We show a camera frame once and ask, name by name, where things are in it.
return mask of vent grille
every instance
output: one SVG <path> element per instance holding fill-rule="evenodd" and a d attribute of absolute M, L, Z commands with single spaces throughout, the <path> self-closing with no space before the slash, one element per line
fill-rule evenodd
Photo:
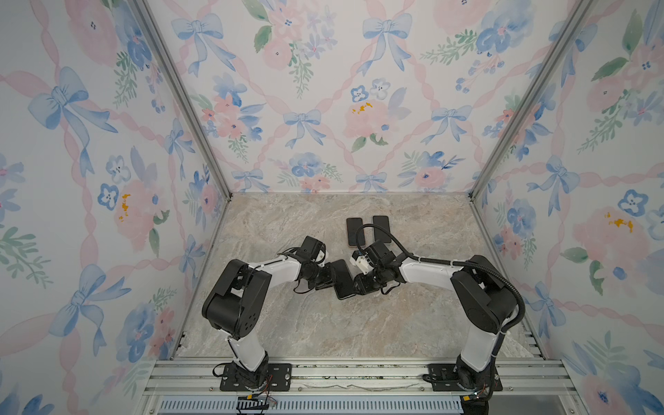
<path fill-rule="evenodd" d="M 462 414 L 458 396 L 277 396 L 267 414 Z M 236 414 L 236 396 L 164 396 L 158 414 Z M 255 402 L 240 401 L 243 414 Z"/>

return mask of gray marble surface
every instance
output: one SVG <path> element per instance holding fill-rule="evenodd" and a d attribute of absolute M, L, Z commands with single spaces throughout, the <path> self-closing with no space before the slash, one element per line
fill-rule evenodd
<path fill-rule="evenodd" d="M 305 236 L 323 241 L 331 261 L 348 259 L 346 218 L 387 215 L 390 227 L 417 255 L 468 259 L 487 255 L 465 195 L 235 194 L 215 242 L 213 257 L 185 324 L 178 357 L 232 356 L 220 333 L 201 317 L 201 307 L 229 260 L 260 262 L 299 246 Z M 373 232 L 366 229 L 367 243 Z M 390 248 L 398 252 L 398 247 Z M 359 270 L 349 264 L 351 274 Z M 470 322 L 453 291 L 404 284 L 339 301 L 334 289 L 293 292 L 282 284 L 267 294 L 254 330 L 273 357 L 456 357 Z M 531 357 L 523 326 L 510 330 L 505 357 Z"/>

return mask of black cable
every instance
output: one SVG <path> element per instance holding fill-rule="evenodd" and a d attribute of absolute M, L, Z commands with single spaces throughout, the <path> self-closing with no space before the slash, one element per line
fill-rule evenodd
<path fill-rule="evenodd" d="M 506 333 L 507 330 L 510 328 L 516 326 L 523 320 L 523 317 L 526 314 L 526 305 L 523 301 L 523 297 L 521 297 L 521 293 L 516 289 L 514 285 L 510 281 L 508 281 L 505 277 L 503 277 L 499 272 L 496 272 L 492 270 L 491 268 L 475 264 L 474 262 L 468 262 L 468 261 L 450 261 L 450 260 L 439 260 L 435 258 L 423 258 L 423 257 L 418 257 L 405 249 L 405 247 L 399 242 L 399 239 L 395 238 L 394 235 L 392 235 L 387 229 L 374 225 L 373 223 L 367 223 L 362 226 L 360 226 L 356 231 L 355 231 L 355 246 L 357 247 L 357 250 L 360 251 L 360 253 L 363 256 L 367 256 L 366 252 L 362 249 L 360 246 L 359 242 L 359 236 L 360 236 L 360 230 L 364 228 L 376 228 L 378 230 L 383 231 L 387 236 L 392 238 L 394 243 L 401 249 L 401 252 L 403 252 L 407 257 L 414 261 L 418 262 L 428 262 L 430 264 L 442 264 L 442 265 L 451 265 L 451 266 L 461 266 L 461 267 L 468 267 L 468 268 L 473 268 L 474 270 L 484 272 L 486 274 L 489 274 L 490 276 L 495 277 L 497 280 L 499 280 L 507 290 L 514 296 L 515 300 L 517 300 L 517 305 L 519 306 L 519 311 L 517 312 L 517 316 L 510 322 L 508 322 L 505 326 L 501 328 L 501 331 Z"/>
<path fill-rule="evenodd" d="M 390 293 L 390 291 L 392 291 L 394 288 L 397 288 L 398 286 L 401 285 L 401 282 L 399 282 L 399 281 L 397 281 L 397 282 L 398 282 L 398 284 L 396 284 L 395 286 L 391 286 L 387 291 L 383 291 L 382 289 L 383 289 L 384 287 L 380 287 L 380 293 L 381 293 L 382 295 L 388 295 L 388 294 Z"/>
<path fill-rule="evenodd" d="M 302 280 L 298 280 L 298 281 L 297 281 L 297 286 L 293 289 L 293 292 L 294 292 L 294 293 L 296 293 L 296 294 L 306 294 L 306 293 L 308 293 L 309 291 L 313 291 L 313 290 L 316 289 L 316 287 L 314 287 L 314 288 L 311 288 L 310 290 L 303 291 L 303 292 L 296 291 L 297 288 L 299 287 L 299 283 L 301 283 L 301 282 L 302 282 Z"/>

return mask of phone screen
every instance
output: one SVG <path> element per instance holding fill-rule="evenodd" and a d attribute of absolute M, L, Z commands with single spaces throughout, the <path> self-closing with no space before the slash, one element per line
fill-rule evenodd
<path fill-rule="evenodd" d="M 351 277 L 351 272 L 348 270 L 348 264 L 345 260 L 337 260 L 332 263 L 334 269 L 333 282 L 334 290 L 337 293 L 337 298 L 345 299 L 348 297 L 353 297 L 355 292 L 355 287 L 353 286 L 353 277 Z"/>
<path fill-rule="evenodd" d="M 362 226 L 362 218 L 348 218 L 346 219 L 346 229 L 348 231 L 348 246 L 356 246 L 355 242 L 355 233 L 357 229 Z M 364 246 L 367 244 L 367 241 L 365 240 L 365 230 L 364 228 L 360 230 L 360 234 L 358 235 L 358 240 L 360 242 L 360 246 Z"/>
<path fill-rule="evenodd" d="M 378 225 L 381 228 L 385 228 L 388 232 L 390 231 L 390 219 L 387 216 L 374 216 L 373 217 L 374 225 Z M 374 242 L 380 240 L 383 244 L 391 244 L 392 238 L 387 236 L 387 234 L 380 229 L 373 228 L 374 230 Z"/>

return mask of mounting plate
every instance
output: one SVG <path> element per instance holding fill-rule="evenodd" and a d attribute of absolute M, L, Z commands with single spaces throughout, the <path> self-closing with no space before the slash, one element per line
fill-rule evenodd
<path fill-rule="evenodd" d="M 270 392 L 288 392 L 291 382 L 291 370 L 293 365 L 290 363 L 268 363 L 268 378 L 270 375 Z M 219 390 L 222 392 L 248 392 L 249 389 L 244 386 L 242 380 L 236 374 L 235 365 L 224 366 L 224 374 L 221 375 L 221 384 Z"/>
<path fill-rule="evenodd" d="M 441 382 L 432 383 L 434 392 L 463 391 L 463 388 L 456 382 L 457 376 L 454 372 L 455 366 L 456 365 L 454 363 L 430 363 L 427 365 L 429 374 L 440 376 L 443 379 L 450 379 L 449 382 L 445 382 L 443 380 Z M 491 387 L 493 388 L 494 392 L 500 392 L 503 389 L 503 384 L 500 381 L 500 377 L 493 380 Z"/>

